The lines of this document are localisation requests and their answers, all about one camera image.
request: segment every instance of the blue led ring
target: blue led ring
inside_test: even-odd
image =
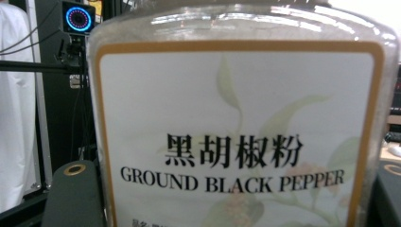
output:
[[[78,12],[78,13],[83,13],[85,19],[87,19],[87,21],[85,22],[84,26],[79,27],[79,26],[73,25],[73,24],[71,23],[70,16],[71,16],[71,14],[73,14],[73,12],[75,12],[75,11]],[[85,9],[79,8],[79,7],[70,8],[70,9],[67,11],[66,15],[65,15],[65,19],[67,20],[67,24],[68,24],[70,27],[72,27],[75,31],[86,31],[87,29],[89,29],[89,27],[90,27],[91,24],[92,24],[92,19],[91,19],[91,16],[89,15],[89,13],[88,13]]]

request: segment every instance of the glass jar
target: glass jar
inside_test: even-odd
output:
[[[136,4],[87,51],[111,226],[364,224],[390,29],[324,1]]]

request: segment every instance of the white fabric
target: white fabric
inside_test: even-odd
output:
[[[0,3],[0,50],[29,33],[27,15]],[[5,53],[30,45],[26,39]],[[32,61],[32,50],[1,55],[1,61]],[[0,71],[0,213],[21,203],[33,159],[35,78],[33,73]]]

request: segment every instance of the brown label border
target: brown label border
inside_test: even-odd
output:
[[[333,41],[189,41],[189,42],[148,42],[128,44],[105,44],[99,48],[95,55],[95,80],[98,85],[98,114],[102,125],[101,137],[104,143],[107,176],[110,181],[106,192],[111,201],[113,213],[113,226],[117,226],[115,203],[113,196],[113,179],[109,163],[109,149],[107,140],[107,124],[104,117],[103,93],[101,84],[101,60],[106,55],[127,53],[166,53],[166,52],[210,52],[210,51],[277,51],[277,52],[340,52],[340,53],[367,53],[374,59],[374,71],[371,80],[370,94],[364,119],[358,153],[357,169],[354,177],[352,199],[348,209],[347,226],[356,224],[357,207],[361,199],[361,191],[368,157],[368,148],[372,126],[375,117],[375,106],[380,90],[380,82],[384,65],[384,53],[379,44],[371,42],[333,42]]]

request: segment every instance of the jar label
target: jar label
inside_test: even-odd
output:
[[[117,226],[349,226],[383,64],[351,42],[109,44],[99,149]]]

